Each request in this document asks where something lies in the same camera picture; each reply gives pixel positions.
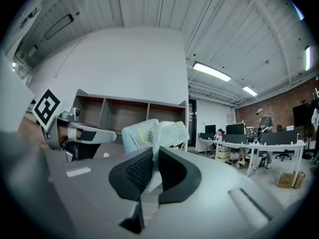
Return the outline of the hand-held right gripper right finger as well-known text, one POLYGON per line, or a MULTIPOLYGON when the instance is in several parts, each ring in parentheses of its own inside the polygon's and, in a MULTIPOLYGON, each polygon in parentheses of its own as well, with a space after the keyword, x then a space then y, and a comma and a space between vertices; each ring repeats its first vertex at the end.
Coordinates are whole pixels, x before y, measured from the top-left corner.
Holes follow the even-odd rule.
POLYGON ((160 239, 240 239, 264 228, 280 202, 234 167, 161 148, 160 239))

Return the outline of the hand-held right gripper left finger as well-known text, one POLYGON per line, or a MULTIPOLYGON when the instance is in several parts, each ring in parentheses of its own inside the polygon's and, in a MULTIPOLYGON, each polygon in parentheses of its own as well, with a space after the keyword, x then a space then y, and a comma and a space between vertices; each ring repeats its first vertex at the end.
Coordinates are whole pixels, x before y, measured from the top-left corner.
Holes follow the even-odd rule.
POLYGON ((63 162, 49 155, 54 185, 72 218, 131 218, 153 175, 151 148, 63 162))

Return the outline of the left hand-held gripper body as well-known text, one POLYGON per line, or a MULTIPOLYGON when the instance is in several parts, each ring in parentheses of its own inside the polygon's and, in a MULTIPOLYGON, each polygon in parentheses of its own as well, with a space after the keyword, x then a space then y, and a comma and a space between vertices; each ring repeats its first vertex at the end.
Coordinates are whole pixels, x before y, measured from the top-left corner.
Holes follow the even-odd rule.
POLYGON ((61 152, 65 162, 92 159, 99 144, 81 142, 82 129, 69 128, 72 122, 79 121, 79 109, 63 103, 51 89, 34 104, 32 113, 41 130, 46 144, 52 150, 61 152))

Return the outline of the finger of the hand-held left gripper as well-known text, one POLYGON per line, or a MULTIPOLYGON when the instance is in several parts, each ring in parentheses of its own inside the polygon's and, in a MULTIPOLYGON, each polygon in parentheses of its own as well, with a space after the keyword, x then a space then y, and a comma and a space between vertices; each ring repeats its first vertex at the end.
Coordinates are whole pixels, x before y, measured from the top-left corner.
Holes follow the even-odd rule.
POLYGON ((67 126, 67 136, 70 141, 83 144, 102 144, 117 140, 116 132, 82 122, 70 122, 67 126))

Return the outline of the wooden cubby shelf unit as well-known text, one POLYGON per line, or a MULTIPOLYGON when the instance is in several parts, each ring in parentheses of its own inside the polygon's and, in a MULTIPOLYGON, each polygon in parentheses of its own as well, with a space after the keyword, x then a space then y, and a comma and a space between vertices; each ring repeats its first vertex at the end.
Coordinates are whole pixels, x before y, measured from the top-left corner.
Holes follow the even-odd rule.
POLYGON ((185 126, 188 126, 187 101, 177 105, 88 94, 79 89, 76 92, 73 106, 80 110, 79 120, 81 122, 110 129, 118 134, 115 142, 101 144, 94 158, 103 158, 104 153, 110 156, 124 153, 121 131, 127 126, 149 119, 158 119, 160 122, 182 121, 185 126))

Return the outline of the white plastic wipes packet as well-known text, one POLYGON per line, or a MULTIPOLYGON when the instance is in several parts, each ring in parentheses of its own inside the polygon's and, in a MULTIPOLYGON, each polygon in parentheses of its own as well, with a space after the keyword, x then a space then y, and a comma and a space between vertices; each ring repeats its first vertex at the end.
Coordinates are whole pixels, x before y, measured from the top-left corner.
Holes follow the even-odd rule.
POLYGON ((190 139, 188 130, 183 122, 163 121, 149 119, 122 129, 122 141, 125 153, 138 149, 152 148, 151 181, 147 184, 146 191, 151 192, 162 183, 159 172, 159 149, 161 146, 177 148, 178 145, 186 146, 190 139))

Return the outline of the person's left forearm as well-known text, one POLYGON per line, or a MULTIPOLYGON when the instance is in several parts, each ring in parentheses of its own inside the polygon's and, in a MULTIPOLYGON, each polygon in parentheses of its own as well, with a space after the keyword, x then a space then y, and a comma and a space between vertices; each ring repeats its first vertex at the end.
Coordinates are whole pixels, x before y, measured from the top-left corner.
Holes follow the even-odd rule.
POLYGON ((23 137, 26 137, 30 141, 36 143, 40 148, 49 149, 49 145, 43 135, 41 126, 30 119, 23 117, 18 132, 23 137))

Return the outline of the grey wood-grain board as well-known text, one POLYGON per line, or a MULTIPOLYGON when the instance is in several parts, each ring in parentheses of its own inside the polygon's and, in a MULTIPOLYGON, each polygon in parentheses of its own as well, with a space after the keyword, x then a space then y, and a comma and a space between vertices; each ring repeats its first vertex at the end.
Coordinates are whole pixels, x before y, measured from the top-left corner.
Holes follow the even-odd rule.
POLYGON ((146 225, 159 209, 159 191, 146 192, 141 195, 141 207, 146 225))

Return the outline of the beige storage crate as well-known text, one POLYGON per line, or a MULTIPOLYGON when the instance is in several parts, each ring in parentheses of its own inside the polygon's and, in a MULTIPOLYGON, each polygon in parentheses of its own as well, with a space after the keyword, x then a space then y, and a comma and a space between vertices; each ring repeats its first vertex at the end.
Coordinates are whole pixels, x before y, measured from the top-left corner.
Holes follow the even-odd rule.
POLYGON ((216 152, 217 160, 221 162, 230 161, 231 148, 227 146, 219 146, 218 151, 216 152))

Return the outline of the black glass door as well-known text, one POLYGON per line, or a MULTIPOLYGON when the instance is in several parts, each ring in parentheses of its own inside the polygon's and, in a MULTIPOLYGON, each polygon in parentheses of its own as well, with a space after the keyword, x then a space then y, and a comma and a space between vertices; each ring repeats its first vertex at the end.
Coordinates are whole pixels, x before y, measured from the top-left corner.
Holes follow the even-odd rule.
POLYGON ((196 100, 189 99, 188 102, 189 108, 189 122, 188 122, 188 132, 189 132, 189 141, 188 147, 195 147, 196 145, 196 130, 197 130, 197 112, 196 112, 196 100))

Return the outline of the white long office table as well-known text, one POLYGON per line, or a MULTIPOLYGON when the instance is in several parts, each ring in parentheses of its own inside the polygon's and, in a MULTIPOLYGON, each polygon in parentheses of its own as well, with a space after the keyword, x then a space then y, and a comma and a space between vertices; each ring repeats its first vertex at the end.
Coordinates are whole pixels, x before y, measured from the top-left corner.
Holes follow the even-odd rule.
POLYGON ((196 139, 196 146, 195 150, 197 152, 207 152, 209 149, 209 146, 211 144, 217 144, 217 146, 222 145, 222 146, 227 146, 231 148, 247 148, 247 149, 252 149, 252 158, 249 162, 249 167, 247 171, 247 176, 249 177, 251 172, 256 169, 257 163, 256 163, 256 158, 257 154, 254 154, 254 150, 257 150, 257 152, 260 151, 268 151, 268 152, 278 152, 278 151, 283 151, 283 150, 292 150, 296 154, 296 158, 294 159, 294 164, 292 165, 292 168, 289 170, 291 173, 295 171, 296 176, 301 170, 301 160, 302 160, 302 154, 303 154, 303 149, 305 147, 305 143, 302 140, 298 140, 296 144, 279 144, 279 145, 262 145, 262 144, 255 144, 255 143, 249 143, 249 144, 244 144, 244 143, 229 143, 229 142, 222 142, 219 140, 207 140, 207 139, 202 139, 202 138, 197 138, 196 139))

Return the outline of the unlit ceiling light fixture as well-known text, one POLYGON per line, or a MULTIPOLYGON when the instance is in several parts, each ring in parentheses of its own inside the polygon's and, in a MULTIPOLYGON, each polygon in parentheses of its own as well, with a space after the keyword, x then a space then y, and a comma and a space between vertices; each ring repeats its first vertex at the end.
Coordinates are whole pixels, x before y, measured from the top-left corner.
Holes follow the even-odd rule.
POLYGON ((46 40, 49 40, 52 36, 54 36, 57 32, 68 26, 74 21, 72 14, 67 14, 59 21, 57 21, 54 25, 52 25, 44 34, 46 40))

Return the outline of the black office chair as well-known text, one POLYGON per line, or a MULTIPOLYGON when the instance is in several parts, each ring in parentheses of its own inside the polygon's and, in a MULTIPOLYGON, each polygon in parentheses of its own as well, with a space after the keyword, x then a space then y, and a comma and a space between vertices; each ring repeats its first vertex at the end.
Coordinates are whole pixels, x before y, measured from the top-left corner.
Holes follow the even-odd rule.
POLYGON ((287 157, 289 160, 292 160, 289 152, 281 152, 279 155, 275 156, 275 159, 280 158, 281 161, 283 161, 285 157, 287 157))

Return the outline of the cardboard box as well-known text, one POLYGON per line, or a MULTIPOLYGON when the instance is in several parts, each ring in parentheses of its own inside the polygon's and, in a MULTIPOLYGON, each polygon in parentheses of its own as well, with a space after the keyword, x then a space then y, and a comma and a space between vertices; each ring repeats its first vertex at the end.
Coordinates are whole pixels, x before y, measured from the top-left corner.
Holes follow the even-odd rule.
POLYGON ((297 175, 296 181, 294 183, 294 189, 299 189, 302 186, 302 183, 305 179, 306 175, 304 172, 300 171, 299 174, 297 175))
POLYGON ((280 173, 280 178, 278 181, 278 188, 290 189, 295 177, 295 173, 280 173))

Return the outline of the black wall television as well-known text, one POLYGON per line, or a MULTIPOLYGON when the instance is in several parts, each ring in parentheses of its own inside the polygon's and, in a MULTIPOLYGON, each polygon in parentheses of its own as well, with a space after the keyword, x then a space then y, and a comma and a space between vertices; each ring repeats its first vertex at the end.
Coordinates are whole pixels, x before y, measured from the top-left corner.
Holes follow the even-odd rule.
POLYGON ((293 108, 294 126, 304 126, 311 124, 313 112, 315 110, 315 103, 309 102, 293 108))

